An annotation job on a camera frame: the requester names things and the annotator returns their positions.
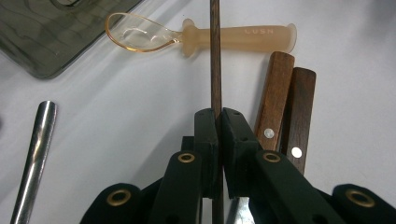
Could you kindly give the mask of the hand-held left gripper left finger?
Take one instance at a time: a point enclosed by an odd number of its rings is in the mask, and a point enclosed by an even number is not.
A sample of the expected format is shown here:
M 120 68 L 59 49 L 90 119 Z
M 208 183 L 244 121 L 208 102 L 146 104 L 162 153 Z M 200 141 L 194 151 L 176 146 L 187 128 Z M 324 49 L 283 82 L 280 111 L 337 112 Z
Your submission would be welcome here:
M 194 115 L 194 136 L 169 160 L 148 224 L 201 224 L 203 198 L 213 199 L 218 174 L 219 140 L 214 111 Z

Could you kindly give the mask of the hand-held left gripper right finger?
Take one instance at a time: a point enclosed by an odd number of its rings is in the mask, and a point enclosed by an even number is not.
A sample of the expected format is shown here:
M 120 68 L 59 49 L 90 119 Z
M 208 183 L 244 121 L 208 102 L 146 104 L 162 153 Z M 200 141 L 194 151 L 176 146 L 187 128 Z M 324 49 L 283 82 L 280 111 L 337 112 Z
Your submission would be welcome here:
M 245 117 L 222 111 L 229 196 L 248 197 L 256 224 L 346 224 L 286 156 L 262 149 Z

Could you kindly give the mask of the wooden-handled steel fork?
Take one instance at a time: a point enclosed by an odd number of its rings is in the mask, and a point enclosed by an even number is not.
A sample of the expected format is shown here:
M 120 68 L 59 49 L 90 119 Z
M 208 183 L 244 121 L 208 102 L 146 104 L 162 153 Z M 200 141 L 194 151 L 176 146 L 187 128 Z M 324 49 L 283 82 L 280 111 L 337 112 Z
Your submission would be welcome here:
M 303 175 L 308 149 L 316 73 L 295 67 L 286 104 L 281 137 L 281 152 Z

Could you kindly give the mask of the brown wooden chopstick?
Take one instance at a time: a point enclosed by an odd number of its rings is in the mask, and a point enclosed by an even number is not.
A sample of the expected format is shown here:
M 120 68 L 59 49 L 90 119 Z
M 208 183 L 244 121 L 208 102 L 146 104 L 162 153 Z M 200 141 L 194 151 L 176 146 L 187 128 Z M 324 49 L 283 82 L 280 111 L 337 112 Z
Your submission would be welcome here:
M 211 107 L 215 116 L 217 137 L 221 136 L 221 60 L 219 0 L 210 1 L 210 64 L 211 64 Z M 224 224 L 223 172 L 221 148 L 219 148 L 216 176 L 216 196 L 212 200 L 212 224 Z

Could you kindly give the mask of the clear amber plastic spoon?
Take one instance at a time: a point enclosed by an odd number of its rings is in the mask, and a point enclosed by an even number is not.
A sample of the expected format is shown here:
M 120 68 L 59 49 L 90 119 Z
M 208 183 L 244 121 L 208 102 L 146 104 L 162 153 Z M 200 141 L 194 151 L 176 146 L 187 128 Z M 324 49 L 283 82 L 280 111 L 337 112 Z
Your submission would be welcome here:
M 158 22 L 132 13 L 113 13 L 106 18 L 106 34 L 118 46 L 135 52 L 152 52 L 181 44 L 190 57 L 197 49 L 210 47 L 210 30 L 199 29 L 191 19 L 173 31 Z M 256 52 L 291 52 L 297 39 L 294 24 L 229 27 L 220 29 L 220 46 Z

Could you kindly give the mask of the steel spoon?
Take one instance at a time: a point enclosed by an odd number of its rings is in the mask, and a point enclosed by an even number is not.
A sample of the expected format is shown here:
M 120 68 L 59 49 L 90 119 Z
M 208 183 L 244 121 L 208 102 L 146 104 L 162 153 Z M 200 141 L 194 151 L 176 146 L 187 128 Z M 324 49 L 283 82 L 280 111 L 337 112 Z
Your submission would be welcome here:
M 39 104 L 10 224 L 29 223 L 48 157 L 56 117 L 55 103 L 44 101 Z

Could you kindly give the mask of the smoky clear plastic bin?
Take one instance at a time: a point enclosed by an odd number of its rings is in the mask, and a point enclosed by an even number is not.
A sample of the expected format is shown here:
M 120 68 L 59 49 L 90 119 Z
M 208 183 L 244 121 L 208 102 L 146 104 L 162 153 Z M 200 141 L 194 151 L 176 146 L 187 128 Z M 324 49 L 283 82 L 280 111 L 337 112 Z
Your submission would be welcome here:
M 143 0 L 0 0 L 0 52 L 36 78 L 53 78 L 105 32 L 106 17 Z

